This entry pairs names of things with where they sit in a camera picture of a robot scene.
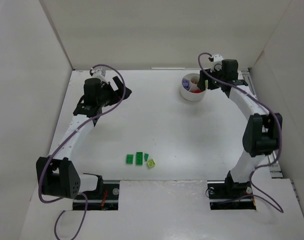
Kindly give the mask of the large red lego brick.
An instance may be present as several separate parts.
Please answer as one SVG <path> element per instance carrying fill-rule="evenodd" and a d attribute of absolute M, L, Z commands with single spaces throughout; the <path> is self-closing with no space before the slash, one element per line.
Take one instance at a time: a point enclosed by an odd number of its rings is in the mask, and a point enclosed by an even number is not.
<path fill-rule="evenodd" d="M 193 86 L 189 89 L 189 92 L 191 92 L 193 94 L 200 94 L 200 93 L 204 92 L 204 90 L 201 90 L 197 86 Z"/>

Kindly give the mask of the purple long lego brick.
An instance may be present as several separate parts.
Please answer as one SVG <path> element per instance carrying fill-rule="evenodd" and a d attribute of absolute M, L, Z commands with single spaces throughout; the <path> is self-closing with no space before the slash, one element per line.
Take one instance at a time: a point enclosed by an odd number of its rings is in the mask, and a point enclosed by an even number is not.
<path fill-rule="evenodd" d="M 181 81 L 181 84 L 182 84 L 182 87 L 185 90 L 187 90 L 187 91 L 190 90 L 190 88 L 191 88 L 191 81 L 189 79 L 183 78 L 182 81 Z"/>

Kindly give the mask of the green long lego brick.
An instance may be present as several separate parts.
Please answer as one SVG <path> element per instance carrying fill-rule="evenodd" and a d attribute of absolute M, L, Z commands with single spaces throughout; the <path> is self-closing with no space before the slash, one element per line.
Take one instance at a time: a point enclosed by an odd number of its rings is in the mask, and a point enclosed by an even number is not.
<path fill-rule="evenodd" d="M 142 166 L 143 165 L 143 158 L 144 158 L 143 152 L 136 152 L 136 154 L 135 154 L 135 164 L 137 166 Z"/>

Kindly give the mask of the dark green curved lego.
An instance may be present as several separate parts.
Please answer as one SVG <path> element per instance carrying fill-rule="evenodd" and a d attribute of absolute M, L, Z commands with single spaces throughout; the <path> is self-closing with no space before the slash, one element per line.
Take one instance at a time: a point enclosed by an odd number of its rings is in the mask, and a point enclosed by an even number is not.
<path fill-rule="evenodd" d="M 148 154 L 148 153 L 145 153 L 145 154 L 144 154 L 144 160 L 147 161 L 148 159 L 149 159 L 149 154 Z"/>

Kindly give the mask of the green rounded lego brick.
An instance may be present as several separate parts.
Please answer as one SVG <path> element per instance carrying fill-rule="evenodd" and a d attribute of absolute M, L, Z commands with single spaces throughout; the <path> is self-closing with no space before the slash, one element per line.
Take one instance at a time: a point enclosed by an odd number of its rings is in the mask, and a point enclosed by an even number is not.
<path fill-rule="evenodd" d="M 133 154 L 127 154 L 125 159 L 126 164 L 132 165 L 134 162 L 134 155 Z"/>

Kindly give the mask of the lime square lego brick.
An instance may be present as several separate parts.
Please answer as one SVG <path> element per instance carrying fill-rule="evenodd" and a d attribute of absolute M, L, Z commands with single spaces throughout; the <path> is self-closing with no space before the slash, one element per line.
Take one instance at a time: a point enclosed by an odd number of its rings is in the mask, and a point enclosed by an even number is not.
<path fill-rule="evenodd" d="M 156 166 L 156 163 L 153 159 L 148 160 L 146 163 L 149 169 L 154 168 Z"/>

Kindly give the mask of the lime small lego brick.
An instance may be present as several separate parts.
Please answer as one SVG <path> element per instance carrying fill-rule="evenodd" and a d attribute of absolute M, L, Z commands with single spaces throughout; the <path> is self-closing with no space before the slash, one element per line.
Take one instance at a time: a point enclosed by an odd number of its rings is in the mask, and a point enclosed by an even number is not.
<path fill-rule="evenodd" d="M 204 84 L 205 84 L 205 90 L 207 90 L 208 89 L 208 80 L 205 80 Z"/>

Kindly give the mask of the brown studded lego brick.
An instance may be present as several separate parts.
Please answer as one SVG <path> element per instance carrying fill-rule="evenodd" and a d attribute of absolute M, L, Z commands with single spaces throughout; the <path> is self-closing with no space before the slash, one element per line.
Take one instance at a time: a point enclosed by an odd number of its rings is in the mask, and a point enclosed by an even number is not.
<path fill-rule="evenodd" d="M 191 81 L 193 84 L 197 84 L 197 83 L 199 82 L 199 78 L 197 78 L 197 77 L 192 77 L 192 78 L 190 79 L 190 81 Z"/>

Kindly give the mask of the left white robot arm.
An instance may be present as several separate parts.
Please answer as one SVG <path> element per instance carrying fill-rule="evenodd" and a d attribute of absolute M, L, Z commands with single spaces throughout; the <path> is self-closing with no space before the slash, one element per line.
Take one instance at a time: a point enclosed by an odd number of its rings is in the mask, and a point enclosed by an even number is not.
<path fill-rule="evenodd" d="M 80 174 L 75 166 L 75 155 L 90 131 L 105 113 L 104 107 L 115 109 L 126 100 L 132 91 L 125 86 L 123 77 L 115 76 L 117 86 L 114 90 L 103 76 L 85 80 L 83 95 L 73 111 L 72 121 L 63 139 L 47 157 L 36 162 L 38 194 L 40 197 L 52 196 L 56 200 L 74 199 L 81 193 L 100 195 L 104 191 L 103 178 L 97 174 Z"/>

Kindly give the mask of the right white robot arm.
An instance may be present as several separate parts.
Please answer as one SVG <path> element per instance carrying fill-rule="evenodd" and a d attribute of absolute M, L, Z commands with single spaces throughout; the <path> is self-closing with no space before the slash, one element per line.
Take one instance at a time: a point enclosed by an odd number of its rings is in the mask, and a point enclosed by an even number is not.
<path fill-rule="evenodd" d="M 120 150 L 148 153 L 165 167 L 158 180 L 206 178 L 210 199 L 247 199 L 262 193 L 252 177 L 281 149 L 283 118 L 239 78 L 235 59 L 209 60 L 199 72 L 144 73 L 125 87 L 113 77 L 123 108 Z"/>

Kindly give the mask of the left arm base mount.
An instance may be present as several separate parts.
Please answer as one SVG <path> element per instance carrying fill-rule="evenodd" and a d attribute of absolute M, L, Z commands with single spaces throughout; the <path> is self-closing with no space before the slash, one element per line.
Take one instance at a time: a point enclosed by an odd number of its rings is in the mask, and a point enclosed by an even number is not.
<path fill-rule="evenodd" d="M 88 211 L 117 211 L 119 208 L 119 180 L 104 180 L 102 193 L 87 191 Z"/>

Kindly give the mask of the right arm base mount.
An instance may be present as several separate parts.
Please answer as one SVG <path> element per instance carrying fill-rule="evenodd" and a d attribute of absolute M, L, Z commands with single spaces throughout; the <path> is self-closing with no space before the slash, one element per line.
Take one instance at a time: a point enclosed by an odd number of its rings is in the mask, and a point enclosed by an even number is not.
<path fill-rule="evenodd" d="M 206 196 L 211 210 L 256 210 L 249 182 L 228 186 L 223 180 L 207 181 Z"/>

